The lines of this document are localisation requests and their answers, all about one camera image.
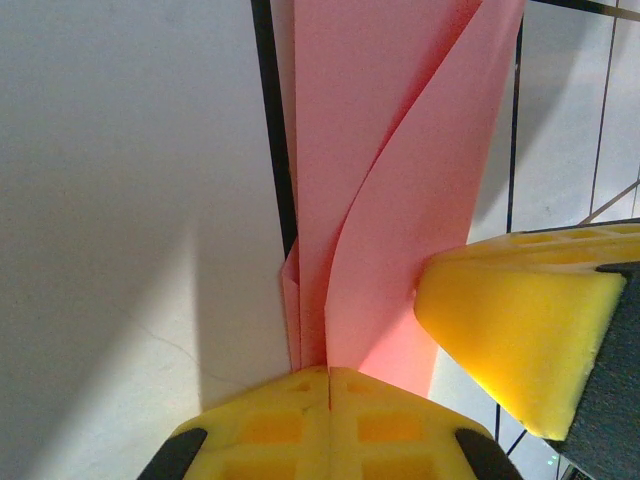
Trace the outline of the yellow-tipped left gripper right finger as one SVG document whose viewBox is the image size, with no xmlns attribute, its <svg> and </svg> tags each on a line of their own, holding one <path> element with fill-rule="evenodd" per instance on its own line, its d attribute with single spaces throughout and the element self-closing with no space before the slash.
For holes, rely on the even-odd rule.
<svg viewBox="0 0 640 480">
<path fill-rule="evenodd" d="M 462 414 L 349 368 L 329 385 L 330 480 L 523 480 Z"/>
</svg>

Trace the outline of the pink cloth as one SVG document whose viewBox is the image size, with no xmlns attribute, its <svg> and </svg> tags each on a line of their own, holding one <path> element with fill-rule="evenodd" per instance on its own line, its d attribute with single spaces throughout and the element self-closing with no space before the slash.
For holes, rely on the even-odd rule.
<svg viewBox="0 0 640 480">
<path fill-rule="evenodd" d="M 467 241 L 525 2 L 294 0 L 295 369 L 428 393 L 437 347 L 414 291 Z"/>
</svg>

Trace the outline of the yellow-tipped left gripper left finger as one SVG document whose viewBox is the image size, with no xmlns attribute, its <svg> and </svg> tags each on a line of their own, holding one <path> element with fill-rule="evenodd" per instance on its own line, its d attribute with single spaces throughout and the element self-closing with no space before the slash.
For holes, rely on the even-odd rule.
<svg viewBox="0 0 640 480">
<path fill-rule="evenodd" d="M 329 373 L 311 367 L 179 425 L 136 480 L 329 480 Z"/>
</svg>

